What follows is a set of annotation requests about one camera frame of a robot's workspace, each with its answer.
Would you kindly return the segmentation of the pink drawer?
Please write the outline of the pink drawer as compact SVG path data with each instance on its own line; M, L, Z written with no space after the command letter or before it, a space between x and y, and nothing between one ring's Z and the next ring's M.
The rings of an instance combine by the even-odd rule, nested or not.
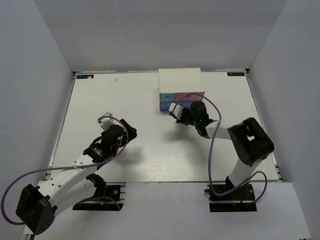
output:
M195 102L201 101L204 96L204 92L179 92L175 94L175 102Z

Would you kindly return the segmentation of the lavender blue drawer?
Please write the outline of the lavender blue drawer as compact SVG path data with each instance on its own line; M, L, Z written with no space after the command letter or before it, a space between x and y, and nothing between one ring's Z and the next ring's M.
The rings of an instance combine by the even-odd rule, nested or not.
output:
M190 108L192 103L193 103L192 101L182 101L182 102L179 102L178 105L180 105L184 108ZM171 105L171 102L160 102L159 103L159 110L161 112L168 112L170 105Z

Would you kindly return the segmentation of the light blue drawer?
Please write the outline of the light blue drawer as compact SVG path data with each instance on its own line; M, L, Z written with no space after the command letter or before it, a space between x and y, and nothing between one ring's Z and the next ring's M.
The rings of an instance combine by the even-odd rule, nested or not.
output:
M175 101L175 93L160 93L159 101L161 103L174 102Z

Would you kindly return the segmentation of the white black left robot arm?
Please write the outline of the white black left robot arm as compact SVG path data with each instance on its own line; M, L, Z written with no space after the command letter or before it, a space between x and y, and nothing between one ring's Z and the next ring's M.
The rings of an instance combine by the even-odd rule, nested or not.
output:
M118 151L137 137L137 130L124 119L114 123L114 117L100 118L103 129L83 153L71 164L51 179L41 181L37 186L28 184L21 191L16 215L34 234L44 233L64 210L77 203L105 196L105 181L96 174Z

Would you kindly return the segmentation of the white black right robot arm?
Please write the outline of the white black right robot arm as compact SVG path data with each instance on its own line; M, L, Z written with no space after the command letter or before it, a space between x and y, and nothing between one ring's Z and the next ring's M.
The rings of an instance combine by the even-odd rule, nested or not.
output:
M201 137L211 139L209 155L213 152L215 139L232 142L238 160L232 172L226 177L224 192L216 192L212 182L209 183L210 192L219 198L227 195L236 200L242 196L243 186L251 180L258 165L275 149L270 137L253 117L239 124L225 125L221 119L213 120L209 117L202 101L192 102L189 108L172 103L169 112L176 119L176 123L193 126Z

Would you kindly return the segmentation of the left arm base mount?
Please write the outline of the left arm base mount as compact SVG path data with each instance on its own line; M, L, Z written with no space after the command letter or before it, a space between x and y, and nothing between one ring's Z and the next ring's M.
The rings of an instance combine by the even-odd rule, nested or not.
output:
M73 211L119 212L125 203L126 183L106 183L93 197L79 202Z

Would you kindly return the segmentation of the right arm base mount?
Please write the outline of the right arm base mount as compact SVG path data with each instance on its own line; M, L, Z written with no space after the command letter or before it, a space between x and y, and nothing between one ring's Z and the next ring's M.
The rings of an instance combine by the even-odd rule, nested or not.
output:
M204 189L208 195L209 211L211 213L244 213L256 212L255 193L252 184L247 183L245 186L224 196L217 196L212 193L210 186Z

